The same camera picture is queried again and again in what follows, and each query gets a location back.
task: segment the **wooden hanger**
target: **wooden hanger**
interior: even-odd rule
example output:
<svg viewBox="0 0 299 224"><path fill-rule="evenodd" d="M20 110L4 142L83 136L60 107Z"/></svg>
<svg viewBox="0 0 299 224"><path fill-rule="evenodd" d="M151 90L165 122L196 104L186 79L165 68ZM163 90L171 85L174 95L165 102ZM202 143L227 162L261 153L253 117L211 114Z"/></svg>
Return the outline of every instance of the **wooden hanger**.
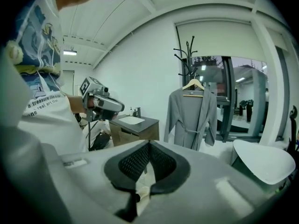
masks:
<svg viewBox="0 0 299 224"><path fill-rule="evenodd" d="M188 85L183 87L183 90L189 88L192 85L196 85L197 87L201 88L202 90L205 90L205 88L201 85L201 83L199 82L199 80L197 79L192 79ZM204 97L203 95L183 95L184 97Z"/></svg>

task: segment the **gray fabric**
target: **gray fabric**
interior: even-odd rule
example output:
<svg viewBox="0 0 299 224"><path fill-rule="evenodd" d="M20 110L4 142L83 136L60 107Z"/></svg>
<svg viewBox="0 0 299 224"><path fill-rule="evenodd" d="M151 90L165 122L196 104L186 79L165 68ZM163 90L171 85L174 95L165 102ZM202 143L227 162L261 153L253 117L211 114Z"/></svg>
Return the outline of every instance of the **gray fabric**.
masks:
<svg viewBox="0 0 299 224"><path fill-rule="evenodd" d="M203 95L203 98L183 96L191 94ZM174 144L199 150L207 123L205 142L213 146L217 132L216 96L207 89L178 89L169 96L164 142L168 142L169 133L175 126Z"/></svg>

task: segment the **gray countertop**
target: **gray countertop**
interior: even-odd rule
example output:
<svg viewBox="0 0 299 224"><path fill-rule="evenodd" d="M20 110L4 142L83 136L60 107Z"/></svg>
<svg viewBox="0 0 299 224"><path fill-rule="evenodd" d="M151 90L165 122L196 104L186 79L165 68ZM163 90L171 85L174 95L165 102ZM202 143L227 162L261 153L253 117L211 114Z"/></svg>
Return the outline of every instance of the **gray countertop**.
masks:
<svg viewBox="0 0 299 224"><path fill-rule="evenodd" d="M126 130L132 134L135 134L135 135L139 135L140 132L144 131L145 129L147 129L147 128L151 127L152 125L159 122L159 120L157 120L157 119L151 119L151 118L141 116L141 118L144 119L143 122L136 124L136 125L129 125L129 124L119 120L124 117L127 117L127 115L120 115L116 119L111 120L110 123L113 125L119 126L119 127L123 128L124 130Z"/></svg>

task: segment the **white ceiling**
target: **white ceiling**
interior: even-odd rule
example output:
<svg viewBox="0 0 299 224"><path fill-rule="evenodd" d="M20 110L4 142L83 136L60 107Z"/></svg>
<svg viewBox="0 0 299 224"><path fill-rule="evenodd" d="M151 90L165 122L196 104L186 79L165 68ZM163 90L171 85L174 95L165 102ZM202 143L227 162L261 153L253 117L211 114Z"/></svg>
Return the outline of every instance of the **white ceiling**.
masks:
<svg viewBox="0 0 299 224"><path fill-rule="evenodd" d="M213 3L254 9L255 2L256 0L91 0L60 12L64 49L78 52L77 56L64 58L68 63L95 67L121 39L161 14L187 6Z"/></svg>

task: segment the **coat rack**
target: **coat rack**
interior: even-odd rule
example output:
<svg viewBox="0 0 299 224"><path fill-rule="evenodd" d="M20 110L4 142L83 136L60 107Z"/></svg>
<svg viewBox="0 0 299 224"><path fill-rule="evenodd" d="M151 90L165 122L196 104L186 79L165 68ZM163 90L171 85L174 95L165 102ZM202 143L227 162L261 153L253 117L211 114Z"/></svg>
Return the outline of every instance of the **coat rack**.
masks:
<svg viewBox="0 0 299 224"><path fill-rule="evenodd" d="M189 42L187 41L186 42L186 45L187 45L187 52L185 52L184 50L181 50L181 49L175 49L174 50L178 50L178 51L181 51L181 52L184 52L186 57L187 57L187 60L186 62L183 61L180 57L177 56L177 54L174 54L175 57L177 57L182 63L183 65L187 68L187 71L188 73L183 75L183 74L178 74L179 76L188 76L189 77L189 80L187 82L189 82L191 79L195 79L197 74L196 74L196 71L197 71L197 67L193 67L192 65L192 54L195 53L195 52L198 52L198 51L192 51L192 45L193 45L193 41L194 41L194 36L192 36L192 41L191 41L191 46L189 46Z"/></svg>

